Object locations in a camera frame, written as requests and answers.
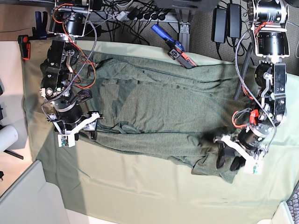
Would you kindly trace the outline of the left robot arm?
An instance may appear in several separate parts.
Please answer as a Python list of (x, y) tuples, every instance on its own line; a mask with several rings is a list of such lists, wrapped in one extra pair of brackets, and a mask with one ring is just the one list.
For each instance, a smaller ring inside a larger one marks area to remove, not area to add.
[[(289, 56), (286, 36), (289, 9), (284, 0), (249, 0), (247, 2), (251, 42), (242, 68), (237, 68), (239, 83), (234, 99), (244, 93), (251, 100), (251, 107), (234, 112), (232, 124), (236, 132), (216, 137), (219, 153), (216, 167), (221, 168), (230, 150), (237, 155), (230, 166), (232, 171), (249, 168), (257, 174), (262, 169), (262, 159), (269, 145), (263, 143), (269, 135), (275, 135), (277, 127), (286, 117), (285, 84), (286, 64), (282, 59)], [(245, 84), (251, 54), (260, 58), (254, 78), (259, 87), (254, 95)]]

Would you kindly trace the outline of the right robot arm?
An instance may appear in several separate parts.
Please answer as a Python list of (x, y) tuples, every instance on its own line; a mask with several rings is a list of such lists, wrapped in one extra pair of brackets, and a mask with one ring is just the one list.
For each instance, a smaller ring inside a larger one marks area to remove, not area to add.
[(89, 132), (90, 139), (97, 138), (97, 123), (102, 118), (98, 112), (84, 113), (81, 103), (92, 99), (90, 86), (81, 86), (80, 73), (84, 68), (95, 70), (91, 54), (86, 55), (75, 43), (95, 26), (89, 20), (91, 12), (101, 6), (96, 0), (56, 0), (49, 32), (54, 35), (47, 58), (41, 64), (43, 79), (40, 94), (44, 99), (41, 109), (47, 120), (56, 126), (63, 143), (74, 128)]

